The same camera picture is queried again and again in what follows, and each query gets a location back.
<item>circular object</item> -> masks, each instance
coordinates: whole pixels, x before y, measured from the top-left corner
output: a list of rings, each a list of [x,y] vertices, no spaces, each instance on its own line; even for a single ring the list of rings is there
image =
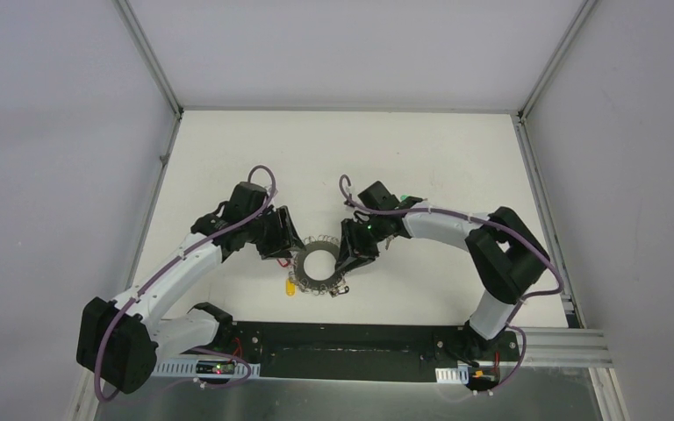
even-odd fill
[[[304,250],[298,252],[293,258],[291,270],[291,280],[294,281],[302,291],[311,291],[317,295],[330,293],[332,296],[344,294],[348,291],[347,287],[341,290],[345,283],[343,273],[332,272],[326,279],[314,279],[310,277],[305,270],[304,264],[309,254],[324,251],[330,253],[335,260],[340,257],[340,243],[335,237],[320,235],[317,238],[309,237],[304,240]]]

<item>metal ring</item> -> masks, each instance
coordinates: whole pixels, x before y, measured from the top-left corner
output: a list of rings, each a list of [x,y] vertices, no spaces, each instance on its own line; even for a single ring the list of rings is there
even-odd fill
[[[340,246],[332,241],[319,239],[305,245],[304,250],[298,252],[293,258],[293,274],[296,276],[296,282],[306,289],[318,291],[319,294],[336,289],[344,278],[344,274],[334,272],[326,279],[318,280],[311,278],[304,269],[306,257],[309,254],[324,251],[330,253],[337,260],[340,258]]]

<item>gray wall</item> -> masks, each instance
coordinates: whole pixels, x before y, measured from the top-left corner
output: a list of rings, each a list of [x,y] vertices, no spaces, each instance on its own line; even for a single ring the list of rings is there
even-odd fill
[[[601,2],[529,128],[630,415],[674,419],[674,2]]]
[[[109,0],[0,2],[0,419],[60,419],[173,116]]]

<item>yellow object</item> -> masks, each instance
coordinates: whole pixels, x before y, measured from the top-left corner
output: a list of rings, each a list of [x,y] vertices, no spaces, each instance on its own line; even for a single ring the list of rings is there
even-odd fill
[[[290,280],[290,278],[285,278],[285,295],[286,296],[295,296],[296,295],[296,284]]]

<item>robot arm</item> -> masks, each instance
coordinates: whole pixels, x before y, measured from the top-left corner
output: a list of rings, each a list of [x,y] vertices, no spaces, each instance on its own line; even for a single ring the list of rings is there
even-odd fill
[[[124,393],[138,389],[157,361],[212,343],[219,324],[231,317],[211,304],[196,305],[187,315],[173,320],[161,318],[203,275],[247,243],[255,244],[263,259],[290,258],[292,251],[304,247],[286,206],[268,206],[243,226],[209,238],[257,213],[266,200],[265,188],[240,182],[227,202],[195,222],[190,234],[149,279],[109,302],[99,297],[89,302],[82,314],[76,352],[79,364],[94,371],[105,331],[119,313],[125,314],[107,341],[101,376]]]
[[[438,212],[412,212],[429,204],[413,196],[400,201],[381,182],[375,182],[358,197],[372,210],[399,211],[393,215],[364,215],[342,221],[340,258],[335,270],[348,272],[378,257],[377,243],[394,237],[432,239],[469,252],[485,292],[460,330],[458,353],[463,360],[477,360],[505,329],[508,318],[526,290],[545,270],[544,264],[518,240],[481,222],[470,222]],[[546,252],[518,215],[500,207],[492,214],[476,214],[472,220],[504,225],[530,242],[544,256]],[[507,243],[507,250],[499,244]]]

